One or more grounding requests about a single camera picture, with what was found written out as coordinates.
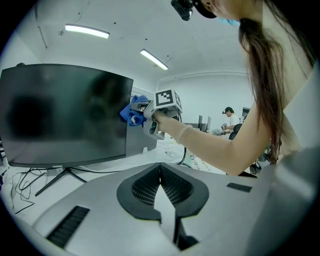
woman's hand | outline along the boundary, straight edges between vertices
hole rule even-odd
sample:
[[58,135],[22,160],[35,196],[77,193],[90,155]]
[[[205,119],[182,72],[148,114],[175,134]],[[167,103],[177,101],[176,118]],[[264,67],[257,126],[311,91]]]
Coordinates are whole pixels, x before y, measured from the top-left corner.
[[153,117],[155,118],[155,120],[158,123],[159,131],[166,133],[172,118],[168,117],[167,115],[165,115],[163,112],[161,112],[159,110],[154,113]]

white shirt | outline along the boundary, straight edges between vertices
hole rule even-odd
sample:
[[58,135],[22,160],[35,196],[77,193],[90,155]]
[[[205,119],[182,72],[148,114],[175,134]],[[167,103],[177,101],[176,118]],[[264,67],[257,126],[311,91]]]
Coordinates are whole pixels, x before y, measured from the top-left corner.
[[237,124],[240,124],[240,119],[237,117],[236,114],[232,114],[232,116],[229,117],[229,126],[235,126]]

black vent grille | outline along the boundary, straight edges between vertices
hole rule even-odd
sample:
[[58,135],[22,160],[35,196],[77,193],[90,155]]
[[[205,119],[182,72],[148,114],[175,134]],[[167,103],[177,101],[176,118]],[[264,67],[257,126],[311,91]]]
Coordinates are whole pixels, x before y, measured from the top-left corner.
[[161,166],[161,186],[173,206],[186,200],[194,190],[193,185],[172,171]]
[[56,246],[64,248],[75,233],[81,222],[88,214],[89,209],[76,206],[73,210],[60,222],[60,224],[48,235],[47,239]]
[[140,202],[154,207],[159,185],[159,168],[156,168],[133,183],[132,193]]

ceiling light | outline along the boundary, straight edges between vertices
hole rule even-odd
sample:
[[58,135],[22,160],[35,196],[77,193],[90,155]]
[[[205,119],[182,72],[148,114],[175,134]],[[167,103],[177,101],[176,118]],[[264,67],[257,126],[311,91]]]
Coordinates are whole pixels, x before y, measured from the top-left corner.
[[157,64],[160,68],[162,68],[164,70],[168,70],[168,67],[163,62],[161,62],[159,59],[157,59],[155,56],[153,56],[147,50],[143,49],[142,51],[140,51],[140,53],[142,55],[146,56],[149,60],[153,61],[155,64]]
[[80,25],[73,25],[73,24],[65,24],[65,30],[66,31],[74,31],[74,32],[80,32],[80,33],[86,33],[93,36],[101,37],[107,39],[110,35],[110,33],[105,32],[100,29],[88,27],[88,26],[80,26]]

vr headset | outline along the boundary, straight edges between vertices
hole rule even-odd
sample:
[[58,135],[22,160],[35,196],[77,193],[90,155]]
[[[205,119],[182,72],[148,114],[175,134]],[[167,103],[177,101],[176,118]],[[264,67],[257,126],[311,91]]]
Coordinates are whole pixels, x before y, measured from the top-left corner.
[[172,0],[171,5],[184,21],[190,20],[194,13],[193,7],[204,17],[214,19],[216,16],[208,11],[200,0]]

